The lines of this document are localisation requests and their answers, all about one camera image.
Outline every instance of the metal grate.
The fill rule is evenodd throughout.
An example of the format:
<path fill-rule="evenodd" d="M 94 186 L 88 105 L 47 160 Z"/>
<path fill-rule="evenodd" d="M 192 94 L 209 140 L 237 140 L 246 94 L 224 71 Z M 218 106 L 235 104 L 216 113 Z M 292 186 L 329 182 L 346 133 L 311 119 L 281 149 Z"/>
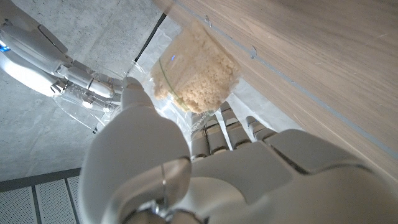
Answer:
<path fill-rule="evenodd" d="M 81 219 L 80 209 L 79 209 L 79 199 L 78 199 L 78 189 L 79 189 L 79 176 L 68 178 L 68 185 L 70 189 L 70 193 L 72 195 L 73 204 L 76 208 L 76 214 L 79 219 L 79 223 L 83 224 L 83 220 Z"/>
<path fill-rule="evenodd" d="M 37 224 L 32 187 L 0 193 L 0 224 Z"/>
<path fill-rule="evenodd" d="M 43 224 L 76 224 L 65 180 L 36 185 Z"/>

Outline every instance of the wood grain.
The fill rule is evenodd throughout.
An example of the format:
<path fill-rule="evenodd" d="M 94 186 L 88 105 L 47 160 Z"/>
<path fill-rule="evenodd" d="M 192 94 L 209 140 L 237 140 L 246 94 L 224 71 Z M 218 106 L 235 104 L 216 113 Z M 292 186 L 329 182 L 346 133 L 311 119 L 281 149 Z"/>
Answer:
<path fill-rule="evenodd" d="M 392 150 L 398 149 L 398 5 L 366 1 L 181 0 L 155 3 L 180 25 L 192 13 L 254 46 L 260 58 Z M 306 131 L 327 139 L 395 181 L 398 163 L 330 111 L 210 29 L 243 65 L 244 78 Z"/>

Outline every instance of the robotic arm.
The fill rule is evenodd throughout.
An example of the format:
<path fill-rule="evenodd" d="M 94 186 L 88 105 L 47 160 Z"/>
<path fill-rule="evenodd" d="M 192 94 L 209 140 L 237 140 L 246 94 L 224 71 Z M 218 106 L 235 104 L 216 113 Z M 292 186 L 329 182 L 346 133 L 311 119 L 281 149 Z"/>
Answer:
<path fill-rule="evenodd" d="M 0 67 L 16 80 L 46 96 L 72 82 L 104 98 L 120 87 L 95 79 L 94 71 L 67 55 L 68 49 L 43 25 L 12 1 L 0 7 Z"/>
<path fill-rule="evenodd" d="M 251 142 L 228 103 L 220 122 L 229 140 L 214 116 L 192 133 L 188 148 L 141 85 L 125 81 L 122 112 L 97 135 L 83 163 L 84 223 L 398 220 L 396 189 L 346 151 L 303 131 L 276 133 L 249 116 Z"/>

